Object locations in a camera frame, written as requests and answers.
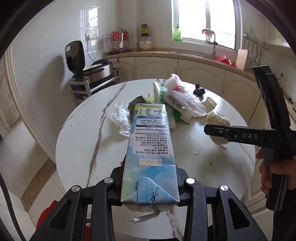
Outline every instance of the white marble tabletop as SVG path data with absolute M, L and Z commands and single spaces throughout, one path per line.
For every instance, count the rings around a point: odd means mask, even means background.
M 66 120 L 57 141 L 56 163 L 66 190 L 73 185 L 82 188 L 95 185 L 109 177 L 126 154 L 128 138 L 110 121 L 114 105 L 128 104 L 136 97 L 153 96 L 153 82 L 135 80 L 108 87 L 80 104 Z M 186 83 L 193 91 L 194 85 Z M 241 115 L 218 95 L 206 91 L 217 103 L 214 111 L 227 117 L 233 126 L 247 126 Z M 226 184 L 241 199 L 251 181 L 255 167 L 255 148 L 252 145 L 228 143 L 227 150 L 214 144 L 205 135 L 205 118 L 194 118 L 189 125 L 177 121 L 171 130 L 175 161 L 205 186 Z M 129 224 L 129 219 L 144 215 L 129 211 L 125 206 L 113 208 L 114 231 L 146 239 L 181 237 L 184 233 L 186 207 L 174 207 L 157 218 Z

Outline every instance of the glass jar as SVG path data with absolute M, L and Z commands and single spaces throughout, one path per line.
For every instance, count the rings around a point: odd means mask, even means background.
M 149 35 L 141 35 L 141 40 L 139 42 L 140 51 L 149 51 L 152 50 L 152 42 L 149 38 Z

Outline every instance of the dish soap bottle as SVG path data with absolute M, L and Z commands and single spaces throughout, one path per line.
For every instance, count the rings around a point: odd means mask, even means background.
M 182 41 L 181 37 L 181 31 L 179 30 L 179 24 L 177 24 L 177 27 L 174 29 L 174 41 Z

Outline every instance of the power cord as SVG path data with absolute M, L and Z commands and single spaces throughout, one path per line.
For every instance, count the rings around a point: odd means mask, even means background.
M 89 55 L 89 41 L 88 41 L 88 40 L 86 41 L 86 45 L 87 45 L 87 54 L 88 54 L 89 58 L 90 58 L 93 62 L 95 62 L 95 60 L 93 60 L 93 59 L 91 58 L 91 56 Z
M 96 58 L 95 58 L 94 53 L 93 53 L 93 51 L 92 51 L 92 48 L 91 48 L 91 53 L 92 53 L 92 55 L 93 55 L 93 57 L 94 57 L 94 60 L 96 61 Z
M 9 193 L 8 193 L 8 190 L 7 190 L 7 187 L 6 187 L 6 184 L 5 184 L 4 180 L 3 180 L 3 177 L 1 175 L 1 173 L 0 173 L 0 187 L 1 187 L 2 191 L 3 191 L 4 198 L 5 198 L 5 201 L 6 201 L 6 204 L 7 204 L 7 207 L 8 207 L 8 211 L 9 211 L 11 220 L 13 222 L 13 225 L 14 225 L 14 227 L 15 227 L 15 229 L 16 229 L 19 237 L 20 237 L 20 239 L 22 241 L 26 241 L 26 239 L 25 239 L 25 237 L 24 237 L 24 235 L 22 233 L 22 230 L 20 229 L 20 226 L 19 226 L 19 224 L 17 222 L 17 218 L 15 217 L 15 212 L 14 212 L 13 207 L 12 207 L 11 199 L 10 199 L 10 196 L 9 196 Z

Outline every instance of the plastic bag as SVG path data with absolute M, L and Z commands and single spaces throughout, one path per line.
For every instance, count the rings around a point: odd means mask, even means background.
M 199 98 L 190 92 L 168 91 L 163 98 L 170 106 L 179 111 L 182 119 L 185 120 L 189 120 L 191 117 L 204 117 L 216 106 L 213 99 L 207 97 L 201 103 Z
M 163 84 L 169 91 L 178 91 L 180 93 L 189 92 L 185 86 L 182 85 L 182 81 L 176 74 L 172 74 L 171 78 L 165 81 Z
M 168 89 L 168 92 L 163 96 L 163 99 L 179 111 L 181 119 L 185 121 L 191 117 L 204 117 L 216 106 L 216 102 L 209 97 L 201 103 L 198 97 L 183 86 L 179 76 L 175 74 L 172 74 L 172 77 L 164 83 L 164 86 Z
M 131 131 L 131 124 L 129 120 L 128 106 L 123 107 L 122 102 L 118 102 L 114 106 L 114 112 L 110 116 L 110 120 L 114 122 L 116 126 L 119 126 L 119 134 L 129 137 Z

